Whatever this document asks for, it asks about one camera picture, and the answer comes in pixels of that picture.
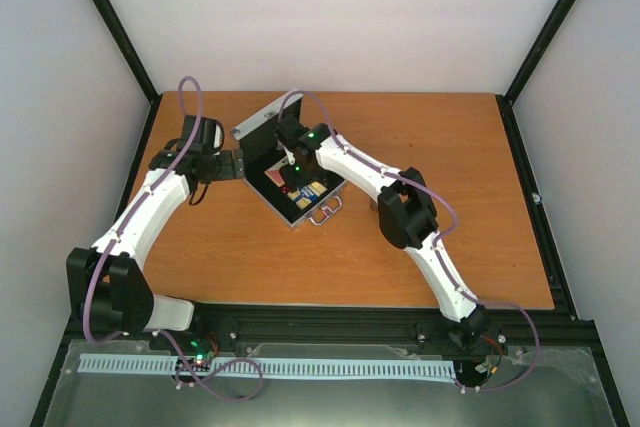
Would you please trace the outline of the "red card deck box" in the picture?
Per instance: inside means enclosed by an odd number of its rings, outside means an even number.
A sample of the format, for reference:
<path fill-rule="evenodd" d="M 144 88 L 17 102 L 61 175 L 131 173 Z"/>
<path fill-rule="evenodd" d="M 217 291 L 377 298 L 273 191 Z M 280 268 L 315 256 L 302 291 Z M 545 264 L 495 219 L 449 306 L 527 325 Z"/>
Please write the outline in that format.
<path fill-rule="evenodd" d="M 266 177 L 271 180 L 278 188 L 285 185 L 285 181 L 280 173 L 281 166 L 274 165 L 265 171 Z"/>

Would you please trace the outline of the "blue gold card deck box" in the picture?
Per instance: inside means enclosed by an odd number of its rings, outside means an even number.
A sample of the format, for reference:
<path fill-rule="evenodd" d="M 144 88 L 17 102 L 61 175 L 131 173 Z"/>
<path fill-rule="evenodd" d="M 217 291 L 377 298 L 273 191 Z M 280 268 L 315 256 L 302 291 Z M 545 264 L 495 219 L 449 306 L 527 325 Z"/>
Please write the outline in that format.
<path fill-rule="evenodd" d="M 312 182 L 296 190 L 289 191 L 287 197 L 300 209 L 304 210 L 317 201 L 327 188 L 320 182 Z"/>

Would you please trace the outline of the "aluminium poker case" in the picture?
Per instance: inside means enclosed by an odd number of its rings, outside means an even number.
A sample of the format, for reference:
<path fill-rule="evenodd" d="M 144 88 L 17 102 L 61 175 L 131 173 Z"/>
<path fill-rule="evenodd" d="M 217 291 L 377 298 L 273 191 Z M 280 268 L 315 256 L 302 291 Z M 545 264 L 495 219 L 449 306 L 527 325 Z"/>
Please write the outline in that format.
<path fill-rule="evenodd" d="M 245 181 L 292 229 L 308 221 L 324 224 L 343 207 L 346 181 L 334 173 L 303 185 L 302 168 L 276 138 L 280 120 L 298 121 L 303 94 L 292 90 L 231 130 L 243 151 Z"/>

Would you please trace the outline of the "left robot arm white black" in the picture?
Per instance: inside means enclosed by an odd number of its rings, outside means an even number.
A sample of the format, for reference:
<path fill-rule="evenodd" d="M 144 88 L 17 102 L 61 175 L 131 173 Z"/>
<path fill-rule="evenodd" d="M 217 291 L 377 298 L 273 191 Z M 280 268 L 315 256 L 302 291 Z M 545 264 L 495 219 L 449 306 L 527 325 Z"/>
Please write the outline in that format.
<path fill-rule="evenodd" d="M 196 150 L 180 157 L 162 150 L 154 156 L 140 190 L 93 245 L 75 248 L 66 260 L 72 313 L 82 322 L 85 338 L 96 343 L 119 334 L 171 330 L 186 349 L 201 347 L 208 325 L 194 315 L 192 301 L 152 292 L 144 265 L 157 237 L 173 213 L 192 199 L 198 187 L 244 177 L 240 149 L 207 153 Z"/>

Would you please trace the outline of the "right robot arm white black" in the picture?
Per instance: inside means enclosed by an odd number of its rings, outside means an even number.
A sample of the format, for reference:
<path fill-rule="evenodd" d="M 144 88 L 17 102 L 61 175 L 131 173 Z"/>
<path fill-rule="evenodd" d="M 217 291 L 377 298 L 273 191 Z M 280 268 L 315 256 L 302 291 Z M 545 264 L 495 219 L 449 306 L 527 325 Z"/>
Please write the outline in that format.
<path fill-rule="evenodd" d="M 385 240 L 414 261 L 434 293 L 449 322 L 451 343 L 470 350 L 487 329 L 489 314 L 446 250 L 434 204 L 438 196 L 426 187 L 422 174 L 383 164 L 324 123 L 309 129 L 287 117 L 276 124 L 275 136 L 287 156 L 281 175 L 288 187 L 326 180 L 332 173 L 369 196 Z"/>

